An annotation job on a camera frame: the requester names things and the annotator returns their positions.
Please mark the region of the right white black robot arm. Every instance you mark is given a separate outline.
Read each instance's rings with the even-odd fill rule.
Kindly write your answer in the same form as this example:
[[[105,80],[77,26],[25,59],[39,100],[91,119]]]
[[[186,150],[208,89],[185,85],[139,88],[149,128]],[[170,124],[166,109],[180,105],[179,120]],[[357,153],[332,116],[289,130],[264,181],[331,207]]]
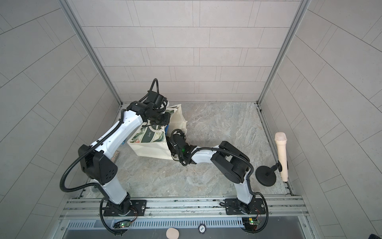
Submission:
[[[251,214],[255,209],[254,192],[250,185],[250,176],[254,167],[250,159],[227,141],[215,147],[198,147],[186,142],[185,133],[175,129],[166,137],[171,155],[182,166],[200,163],[212,163],[232,183],[237,193],[237,205],[234,209]]]

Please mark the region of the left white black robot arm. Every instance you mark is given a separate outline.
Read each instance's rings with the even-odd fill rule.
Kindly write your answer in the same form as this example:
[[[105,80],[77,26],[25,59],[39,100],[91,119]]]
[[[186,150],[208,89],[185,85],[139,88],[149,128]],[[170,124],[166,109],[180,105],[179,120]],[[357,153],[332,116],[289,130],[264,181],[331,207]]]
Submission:
[[[83,145],[79,155],[81,170],[90,178],[88,187],[96,187],[108,200],[108,210],[114,215],[130,212],[130,196],[117,179],[118,167],[111,160],[117,148],[137,131],[144,122],[168,125],[170,114],[166,113],[167,99],[153,90],[141,100],[132,102],[121,110],[118,122],[92,145]]]

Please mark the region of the cream canvas tote bag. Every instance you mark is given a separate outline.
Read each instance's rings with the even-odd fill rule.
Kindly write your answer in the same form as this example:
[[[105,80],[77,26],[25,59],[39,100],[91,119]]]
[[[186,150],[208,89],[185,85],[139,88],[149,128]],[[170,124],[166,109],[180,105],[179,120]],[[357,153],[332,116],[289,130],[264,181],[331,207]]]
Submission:
[[[137,156],[172,160],[166,136],[175,129],[187,133],[187,121],[183,116],[182,105],[168,107],[165,112],[170,113],[170,123],[167,126],[141,126],[126,142]]]

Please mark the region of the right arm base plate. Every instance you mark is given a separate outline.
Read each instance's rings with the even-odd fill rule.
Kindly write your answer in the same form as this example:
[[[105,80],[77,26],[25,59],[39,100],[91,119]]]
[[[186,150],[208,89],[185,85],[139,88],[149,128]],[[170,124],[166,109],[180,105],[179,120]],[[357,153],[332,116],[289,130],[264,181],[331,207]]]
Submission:
[[[245,204],[235,199],[225,199],[220,203],[225,208],[227,215],[265,215],[266,209],[264,200],[261,198],[253,197],[249,204]]]

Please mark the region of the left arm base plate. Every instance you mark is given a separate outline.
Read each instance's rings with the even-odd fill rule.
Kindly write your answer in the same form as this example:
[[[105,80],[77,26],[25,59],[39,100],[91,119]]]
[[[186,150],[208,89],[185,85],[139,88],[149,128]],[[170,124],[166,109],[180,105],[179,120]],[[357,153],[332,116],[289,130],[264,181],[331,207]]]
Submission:
[[[124,200],[121,204],[107,202],[103,210],[103,216],[106,217],[124,217],[124,216],[144,216],[146,210],[146,200]]]

